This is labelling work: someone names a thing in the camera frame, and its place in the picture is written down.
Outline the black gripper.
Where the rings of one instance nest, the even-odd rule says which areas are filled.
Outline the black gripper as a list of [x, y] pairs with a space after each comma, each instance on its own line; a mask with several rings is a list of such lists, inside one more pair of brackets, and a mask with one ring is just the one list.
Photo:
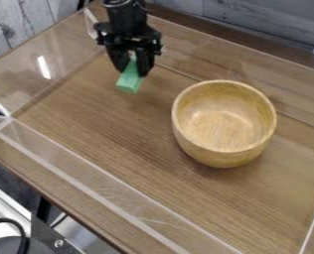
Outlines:
[[155, 66], [155, 55], [163, 51], [161, 33], [148, 24], [144, 1], [104, 1], [106, 22], [97, 22], [97, 42], [106, 47], [112, 63], [124, 72], [130, 62], [128, 51], [136, 51], [138, 75], [145, 77]]

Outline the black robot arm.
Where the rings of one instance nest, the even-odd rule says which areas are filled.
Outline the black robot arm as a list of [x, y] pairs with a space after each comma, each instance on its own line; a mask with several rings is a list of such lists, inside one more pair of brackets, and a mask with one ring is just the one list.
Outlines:
[[163, 34], [148, 24], [145, 0], [102, 0], [108, 21], [97, 22], [96, 41], [105, 46], [116, 69], [124, 72], [129, 52], [136, 54], [137, 75], [145, 77], [163, 55]]

